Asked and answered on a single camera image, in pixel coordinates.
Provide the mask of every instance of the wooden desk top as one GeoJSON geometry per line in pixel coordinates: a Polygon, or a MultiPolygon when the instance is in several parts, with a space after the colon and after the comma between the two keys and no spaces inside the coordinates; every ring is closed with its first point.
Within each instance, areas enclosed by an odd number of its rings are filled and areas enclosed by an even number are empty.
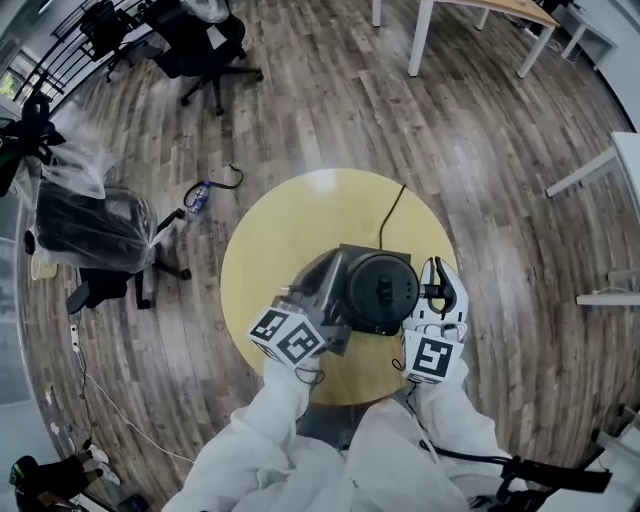
{"type": "Polygon", "coordinates": [[[471,5],[492,11],[506,12],[543,25],[558,26],[558,22],[547,14],[533,0],[436,0],[451,4],[471,5]]]}
{"type": "MultiPolygon", "coordinates": [[[[222,309],[231,337],[262,374],[264,354],[246,337],[249,325],[271,305],[281,287],[309,262],[341,243],[377,247],[378,230],[400,185],[372,172],[326,169],[293,178],[264,195],[231,238],[222,266],[222,309]]],[[[405,190],[387,221],[385,249],[410,253],[418,276],[427,258],[441,256],[453,268],[451,243],[436,216],[405,190]]],[[[402,361],[400,336],[353,333],[343,357],[321,356],[324,382],[314,402],[370,402],[404,386],[391,361],[402,361]]]]}

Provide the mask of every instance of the window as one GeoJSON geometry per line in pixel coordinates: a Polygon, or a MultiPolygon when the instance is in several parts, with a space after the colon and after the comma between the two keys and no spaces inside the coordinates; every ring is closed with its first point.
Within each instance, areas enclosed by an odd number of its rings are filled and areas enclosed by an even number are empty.
{"type": "MultiPolygon", "coordinates": [[[[16,55],[11,64],[9,64],[9,67],[0,79],[0,94],[13,100],[20,86],[26,81],[36,65],[37,62],[26,53],[22,51],[18,52],[18,55],[16,55]]],[[[40,76],[37,74],[31,77],[29,84],[22,89],[20,98],[17,98],[17,101],[20,102],[31,93],[33,86],[38,82],[39,78],[40,76]]],[[[57,92],[63,92],[61,86],[62,84],[59,80],[49,78],[43,84],[41,92],[52,97],[55,96],[57,92]]]]}

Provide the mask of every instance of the power strip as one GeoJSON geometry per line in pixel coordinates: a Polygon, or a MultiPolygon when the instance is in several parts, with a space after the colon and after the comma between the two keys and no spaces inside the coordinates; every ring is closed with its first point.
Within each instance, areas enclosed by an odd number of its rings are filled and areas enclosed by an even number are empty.
{"type": "Polygon", "coordinates": [[[80,353],[80,345],[78,345],[78,325],[71,324],[71,346],[76,354],[80,353]]]}

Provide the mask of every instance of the plastic bottle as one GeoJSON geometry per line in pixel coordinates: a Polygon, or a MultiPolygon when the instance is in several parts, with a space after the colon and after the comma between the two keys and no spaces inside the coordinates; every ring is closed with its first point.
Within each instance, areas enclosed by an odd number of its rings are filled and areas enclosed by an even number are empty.
{"type": "Polygon", "coordinates": [[[205,181],[198,187],[196,191],[196,196],[193,198],[193,202],[191,203],[191,207],[189,211],[195,214],[199,214],[204,205],[207,204],[207,199],[209,199],[209,189],[211,188],[211,182],[205,181]]]}

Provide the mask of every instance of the black office chair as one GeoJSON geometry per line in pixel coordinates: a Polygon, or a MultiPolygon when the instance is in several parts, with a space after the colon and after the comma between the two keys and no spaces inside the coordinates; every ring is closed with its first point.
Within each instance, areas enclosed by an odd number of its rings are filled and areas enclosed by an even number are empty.
{"type": "Polygon", "coordinates": [[[245,59],[247,56],[242,48],[245,27],[233,14],[229,14],[222,23],[216,23],[216,28],[226,41],[215,49],[207,35],[207,29],[212,24],[189,14],[179,0],[157,0],[146,9],[143,21],[171,46],[166,52],[153,57],[169,78],[200,77],[180,99],[183,106],[189,104],[189,97],[193,93],[211,82],[216,97],[216,115],[221,116],[224,109],[220,99],[220,79],[224,75],[251,73],[258,82],[264,79],[259,68],[229,66],[234,59],[245,59]]]}
{"type": "Polygon", "coordinates": [[[107,299],[124,297],[126,283],[135,277],[136,305],[143,299],[143,271],[153,266],[187,281],[189,269],[177,270],[156,259],[154,236],[185,212],[177,209],[157,229],[146,201],[122,187],[106,187],[105,199],[82,196],[46,180],[40,183],[35,237],[57,262],[80,268],[82,285],[67,299],[69,314],[94,308],[107,299]]]}
{"type": "Polygon", "coordinates": [[[107,82],[111,82],[111,73],[121,60],[126,60],[129,67],[133,67],[129,52],[134,45],[127,44],[120,48],[124,37],[133,29],[131,20],[123,11],[116,11],[110,0],[93,5],[80,19],[80,31],[87,36],[93,49],[91,60],[99,61],[114,52],[107,66],[107,82]]]}

